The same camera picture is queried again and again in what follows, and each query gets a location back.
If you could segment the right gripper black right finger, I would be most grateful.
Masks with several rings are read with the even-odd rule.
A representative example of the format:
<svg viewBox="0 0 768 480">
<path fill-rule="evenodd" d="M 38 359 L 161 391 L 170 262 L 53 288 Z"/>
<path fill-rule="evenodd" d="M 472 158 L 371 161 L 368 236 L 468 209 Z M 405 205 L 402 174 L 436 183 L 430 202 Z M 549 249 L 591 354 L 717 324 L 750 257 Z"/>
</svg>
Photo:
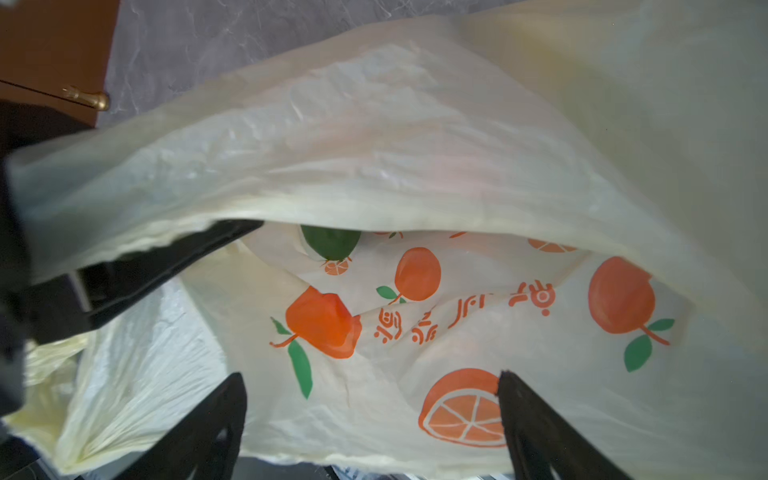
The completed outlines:
<svg viewBox="0 0 768 480">
<path fill-rule="evenodd" d="M 515 373 L 501 373 L 497 397 L 517 479 L 630 479 Z"/>
</svg>

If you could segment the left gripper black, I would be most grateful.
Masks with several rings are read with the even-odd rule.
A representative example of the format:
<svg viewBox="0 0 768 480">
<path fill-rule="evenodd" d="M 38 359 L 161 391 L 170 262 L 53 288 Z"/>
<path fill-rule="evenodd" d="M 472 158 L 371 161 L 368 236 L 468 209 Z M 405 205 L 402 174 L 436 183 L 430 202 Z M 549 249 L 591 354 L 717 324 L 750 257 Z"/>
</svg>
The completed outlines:
<svg viewBox="0 0 768 480">
<path fill-rule="evenodd" d="M 1 159 L 14 150 L 87 127 L 52 108 L 1 103 Z M 31 259 L 1 167 L 1 414 L 25 403 L 25 345 L 97 330 L 206 255 L 263 226 L 224 220 L 171 244 L 32 284 Z"/>
</svg>

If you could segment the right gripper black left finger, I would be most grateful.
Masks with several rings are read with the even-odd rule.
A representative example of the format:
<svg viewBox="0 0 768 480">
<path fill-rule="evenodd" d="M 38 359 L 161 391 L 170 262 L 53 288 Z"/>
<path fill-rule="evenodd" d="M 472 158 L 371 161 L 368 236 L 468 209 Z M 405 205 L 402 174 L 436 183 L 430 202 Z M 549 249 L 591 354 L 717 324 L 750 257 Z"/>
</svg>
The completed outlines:
<svg viewBox="0 0 768 480">
<path fill-rule="evenodd" d="M 246 411 L 243 377 L 233 373 L 117 479 L 230 479 Z"/>
</svg>

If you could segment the translucent yellowish plastic bag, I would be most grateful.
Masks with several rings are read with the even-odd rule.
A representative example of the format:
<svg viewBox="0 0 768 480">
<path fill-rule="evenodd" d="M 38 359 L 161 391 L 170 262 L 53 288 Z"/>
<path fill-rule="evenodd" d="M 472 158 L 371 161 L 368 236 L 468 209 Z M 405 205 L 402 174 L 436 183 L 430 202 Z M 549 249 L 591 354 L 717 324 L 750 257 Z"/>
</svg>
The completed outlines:
<svg viewBox="0 0 768 480">
<path fill-rule="evenodd" d="M 39 280 L 260 220 L 4 421 L 62 473 L 151 448 L 234 372 L 240 452 L 509 472 L 519 375 L 637 479 L 767 475 L 767 5 L 523 1 L 362 26 L 9 176 Z"/>
</svg>

